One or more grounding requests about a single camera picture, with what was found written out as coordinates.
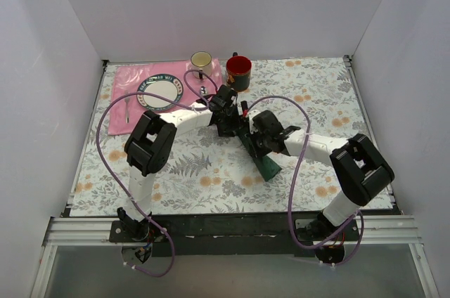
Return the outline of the dark green cloth napkin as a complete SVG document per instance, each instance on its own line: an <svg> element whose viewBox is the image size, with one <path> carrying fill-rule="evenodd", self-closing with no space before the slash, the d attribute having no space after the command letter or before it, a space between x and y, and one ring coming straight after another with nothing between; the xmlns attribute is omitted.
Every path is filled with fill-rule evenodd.
<svg viewBox="0 0 450 298"><path fill-rule="evenodd" d="M265 181L270 181L282 170L270 157L257 155L258 148L252 142L249 131L240 131L238 137Z"/></svg>

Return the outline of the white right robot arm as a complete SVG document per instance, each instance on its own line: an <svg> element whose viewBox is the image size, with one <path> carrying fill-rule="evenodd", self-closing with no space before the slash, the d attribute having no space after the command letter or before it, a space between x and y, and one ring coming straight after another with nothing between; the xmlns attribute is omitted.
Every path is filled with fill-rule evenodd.
<svg viewBox="0 0 450 298"><path fill-rule="evenodd" d="M297 126L283 127L271 111L245 112L249 123L250 146L256 157L280 153L310 159L331 166L340 192L301 228L289 223L298 241L336 239L354 215L394 180L394 172L373 142L364 134L333 138L311 134Z"/></svg>

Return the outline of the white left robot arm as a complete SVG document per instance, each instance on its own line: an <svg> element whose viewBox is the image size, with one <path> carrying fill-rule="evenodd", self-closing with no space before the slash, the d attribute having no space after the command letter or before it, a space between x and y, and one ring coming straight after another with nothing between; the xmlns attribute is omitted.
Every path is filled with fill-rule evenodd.
<svg viewBox="0 0 450 298"><path fill-rule="evenodd" d="M238 128L237 96L236 91L222 85L208 100L209 105L200 99L186 110L162 115L149 110L142 114L124 149L129 164L129 201L117 210L122 229L133 241L141 242L149 235L144 216L151 213L156 174L167 163L175 138L212 125L220 136L233 136Z"/></svg>

